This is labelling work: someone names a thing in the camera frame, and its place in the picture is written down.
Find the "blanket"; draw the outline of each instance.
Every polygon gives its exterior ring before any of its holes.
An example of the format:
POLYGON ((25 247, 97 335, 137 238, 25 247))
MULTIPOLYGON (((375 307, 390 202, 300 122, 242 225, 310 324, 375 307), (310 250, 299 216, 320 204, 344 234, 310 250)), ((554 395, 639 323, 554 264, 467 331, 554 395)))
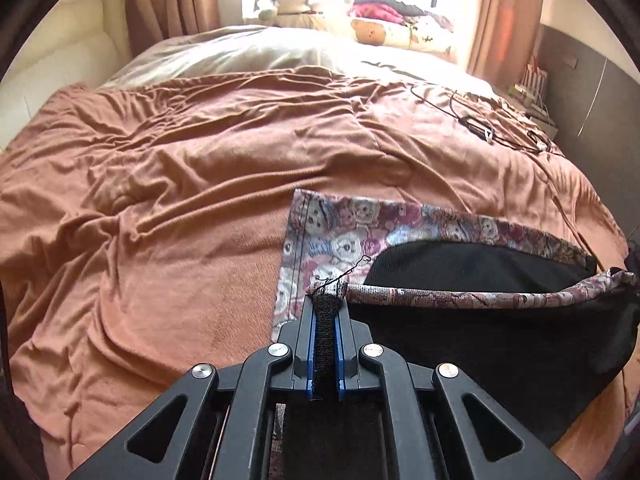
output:
MULTIPOLYGON (((533 127, 487 120, 519 142, 533 127)), ((626 256, 570 161, 489 144, 406 82, 301 67, 62 89, 0 155, 10 364, 52 480, 194 363, 270 342, 296 188, 517 222, 586 242, 605 267, 626 256)), ((584 479, 620 434, 639 368, 636 351, 554 448, 584 479)))

